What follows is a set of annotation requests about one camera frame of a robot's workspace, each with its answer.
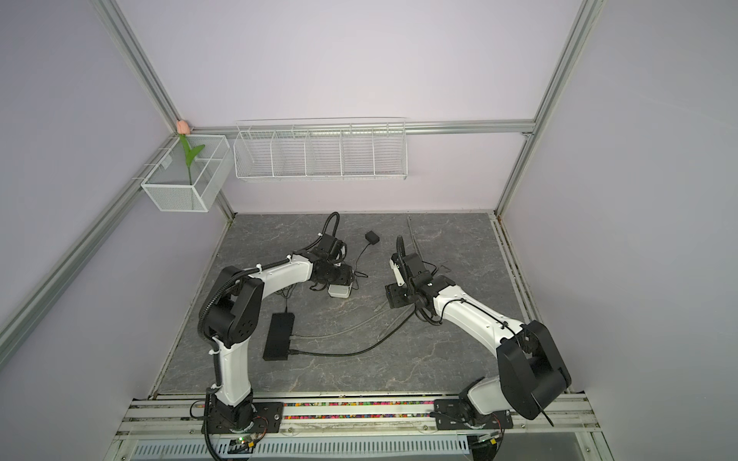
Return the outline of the white router box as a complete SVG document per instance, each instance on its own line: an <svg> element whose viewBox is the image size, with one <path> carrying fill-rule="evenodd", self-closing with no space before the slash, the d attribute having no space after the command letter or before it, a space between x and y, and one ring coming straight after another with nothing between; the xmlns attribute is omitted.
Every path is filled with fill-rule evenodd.
<svg viewBox="0 0 738 461"><path fill-rule="evenodd" d="M331 298L334 299L348 299L351 296L352 286L331 284L328 288L328 293Z"/></svg>

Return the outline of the black network switch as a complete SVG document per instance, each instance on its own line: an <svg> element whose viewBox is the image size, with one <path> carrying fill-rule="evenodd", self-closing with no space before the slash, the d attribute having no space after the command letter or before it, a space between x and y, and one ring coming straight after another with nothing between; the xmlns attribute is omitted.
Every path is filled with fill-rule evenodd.
<svg viewBox="0 0 738 461"><path fill-rule="evenodd" d="M288 360L294 322L295 315L291 312L272 315L263 349L264 361Z"/></svg>

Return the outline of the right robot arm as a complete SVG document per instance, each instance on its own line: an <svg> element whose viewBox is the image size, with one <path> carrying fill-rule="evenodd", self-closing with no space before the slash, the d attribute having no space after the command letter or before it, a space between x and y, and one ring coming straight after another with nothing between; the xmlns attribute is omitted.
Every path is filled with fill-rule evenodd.
<svg viewBox="0 0 738 461"><path fill-rule="evenodd" d="M496 360L497 375L464 388L449 420L482 428L508 410L534 420L569 388L571 375L541 322L515 320L474 299L453 280L427 269L420 255L409 254L401 236L389 265L395 282L386 286L386 297L392 307L413 307L427 323L461 328Z"/></svg>

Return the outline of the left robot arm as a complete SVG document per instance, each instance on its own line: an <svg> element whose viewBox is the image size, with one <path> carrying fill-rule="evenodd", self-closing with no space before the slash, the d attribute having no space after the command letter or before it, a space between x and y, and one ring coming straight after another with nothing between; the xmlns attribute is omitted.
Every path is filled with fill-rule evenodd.
<svg viewBox="0 0 738 461"><path fill-rule="evenodd" d="M347 245L337 238L340 214L332 212L316 240L276 262L240 269L228 266L202 305L197 324L213 357L215 383L206 397L204 428L223 424L224 430L246 432L258 415L248 376L248 349L263 299L290 286L311 282L332 298L350 297L354 269L345 263Z"/></svg>

